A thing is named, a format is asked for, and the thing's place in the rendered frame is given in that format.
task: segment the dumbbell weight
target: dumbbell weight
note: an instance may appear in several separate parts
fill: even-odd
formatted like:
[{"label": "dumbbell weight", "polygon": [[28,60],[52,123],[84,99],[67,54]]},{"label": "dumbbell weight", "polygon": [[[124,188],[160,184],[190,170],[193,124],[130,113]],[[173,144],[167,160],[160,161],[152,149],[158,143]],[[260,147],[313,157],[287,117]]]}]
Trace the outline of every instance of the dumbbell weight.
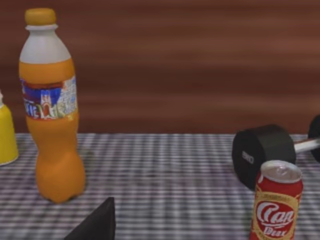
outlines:
[{"label": "dumbbell weight", "polygon": [[294,142],[284,128],[275,124],[239,131],[232,144],[233,167],[240,182],[254,191],[264,162],[282,160],[295,164],[298,153],[310,150],[320,162],[320,115],[312,120],[308,139],[299,142]]}]

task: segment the table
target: table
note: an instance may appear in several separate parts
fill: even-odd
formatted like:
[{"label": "table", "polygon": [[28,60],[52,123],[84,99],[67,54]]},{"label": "table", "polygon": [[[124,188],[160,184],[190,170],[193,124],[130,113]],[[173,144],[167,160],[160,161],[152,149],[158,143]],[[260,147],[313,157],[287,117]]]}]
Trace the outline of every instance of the table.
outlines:
[{"label": "table", "polygon": [[[0,167],[0,239],[61,240],[107,197],[114,197],[116,240],[247,240],[254,193],[235,177],[233,137],[79,134],[87,188],[72,201],[55,205],[38,194],[32,138],[17,134],[19,159]],[[320,164],[309,153],[298,158],[304,193],[295,240],[316,240]]]}]

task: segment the table surface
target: table surface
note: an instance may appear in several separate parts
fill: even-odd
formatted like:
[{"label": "table surface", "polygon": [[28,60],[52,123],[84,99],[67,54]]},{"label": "table surface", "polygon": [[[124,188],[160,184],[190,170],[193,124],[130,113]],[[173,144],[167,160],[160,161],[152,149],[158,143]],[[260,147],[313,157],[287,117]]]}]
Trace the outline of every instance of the table surface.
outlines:
[{"label": "table surface", "polygon": [[[0,167],[0,239],[61,240],[107,197],[115,198],[116,240],[248,240],[254,193],[237,180],[231,134],[79,134],[85,193],[43,199],[37,148],[17,134],[20,157]],[[293,135],[294,139],[304,135]],[[304,192],[295,240],[320,235],[320,165],[301,153]]]}]

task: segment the label illustration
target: label illustration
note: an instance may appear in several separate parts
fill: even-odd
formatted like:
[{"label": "label illustration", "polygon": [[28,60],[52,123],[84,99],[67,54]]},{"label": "label illustration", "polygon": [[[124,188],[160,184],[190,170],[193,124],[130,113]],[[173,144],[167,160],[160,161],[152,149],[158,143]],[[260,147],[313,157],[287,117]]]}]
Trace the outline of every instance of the label illustration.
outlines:
[{"label": "label illustration", "polygon": [[291,240],[298,217],[299,200],[274,192],[256,193],[253,230],[263,240]]},{"label": "label illustration", "polygon": [[77,109],[76,77],[52,84],[30,84],[20,79],[26,114],[37,120],[64,118]]}]

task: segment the bottle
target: bottle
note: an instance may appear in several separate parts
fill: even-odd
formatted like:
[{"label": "bottle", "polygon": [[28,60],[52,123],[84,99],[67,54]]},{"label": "bottle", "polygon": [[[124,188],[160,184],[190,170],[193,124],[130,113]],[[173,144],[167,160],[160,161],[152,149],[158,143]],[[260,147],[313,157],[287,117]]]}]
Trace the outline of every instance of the bottle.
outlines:
[{"label": "bottle", "polygon": [[14,162],[19,156],[11,111],[3,103],[3,97],[0,91],[0,166]]},{"label": "bottle", "polygon": [[19,58],[26,124],[38,148],[39,193],[56,204],[81,195],[85,168],[77,153],[77,87],[71,55],[56,35],[51,8],[25,12],[29,36]]}]

